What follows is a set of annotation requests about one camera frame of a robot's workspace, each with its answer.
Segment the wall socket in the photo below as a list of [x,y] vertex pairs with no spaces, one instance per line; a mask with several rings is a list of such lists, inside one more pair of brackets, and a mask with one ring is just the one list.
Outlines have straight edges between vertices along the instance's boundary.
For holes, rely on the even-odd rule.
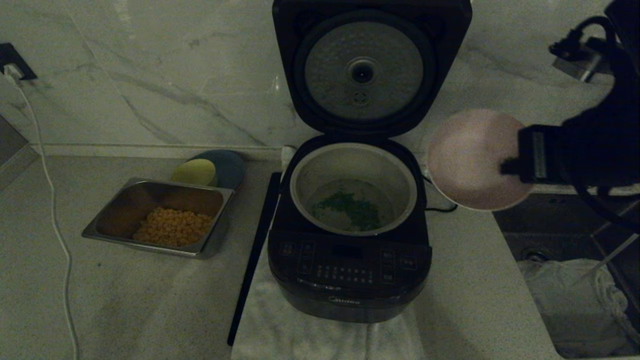
[[15,64],[18,66],[24,74],[20,80],[33,80],[38,78],[11,43],[0,44],[0,72],[3,74],[4,66],[7,64]]

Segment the white towel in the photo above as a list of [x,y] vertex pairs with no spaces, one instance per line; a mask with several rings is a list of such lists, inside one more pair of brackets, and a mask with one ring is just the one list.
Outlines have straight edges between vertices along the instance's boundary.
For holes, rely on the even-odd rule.
[[306,315],[280,293],[269,271],[265,244],[247,298],[231,358],[246,359],[425,359],[413,307],[374,324]]
[[607,267],[575,283],[597,263],[589,259],[518,262],[551,340],[568,358],[637,353],[640,336],[624,313],[627,298],[616,288]]

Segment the midea logo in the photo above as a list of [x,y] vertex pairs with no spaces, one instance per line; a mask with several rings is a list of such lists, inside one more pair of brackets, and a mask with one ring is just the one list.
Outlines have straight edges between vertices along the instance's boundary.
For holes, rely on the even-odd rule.
[[339,297],[336,297],[336,296],[329,297],[329,301],[331,301],[331,302],[338,302],[338,303],[340,303],[340,304],[353,304],[353,305],[360,305],[360,302],[359,302],[359,301],[347,300],[347,299],[340,299]]

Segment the pink plate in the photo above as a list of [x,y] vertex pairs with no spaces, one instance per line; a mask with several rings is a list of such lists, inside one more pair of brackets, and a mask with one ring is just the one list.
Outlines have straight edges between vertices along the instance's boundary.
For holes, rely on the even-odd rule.
[[524,125],[493,110],[457,113],[438,128],[427,166],[433,184],[453,202],[475,210],[510,208],[526,199],[533,184],[500,174],[500,164],[518,157]]

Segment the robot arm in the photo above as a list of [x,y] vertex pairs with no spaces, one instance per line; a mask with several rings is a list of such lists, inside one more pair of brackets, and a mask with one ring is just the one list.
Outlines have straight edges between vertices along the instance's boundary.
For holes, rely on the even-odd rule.
[[[614,0],[605,11],[608,18],[589,18],[550,47],[558,56],[555,67],[585,82],[596,72],[610,72],[614,86],[598,106],[562,126],[522,129],[518,158],[505,161],[500,171],[519,175],[523,183],[571,184],[598,214],[638,233],[638,224],[611,213],[586,191],[640,183],[637,9],[638,0]],[[602,26],[607,39],[580,43],[582,29],[592,24]]]

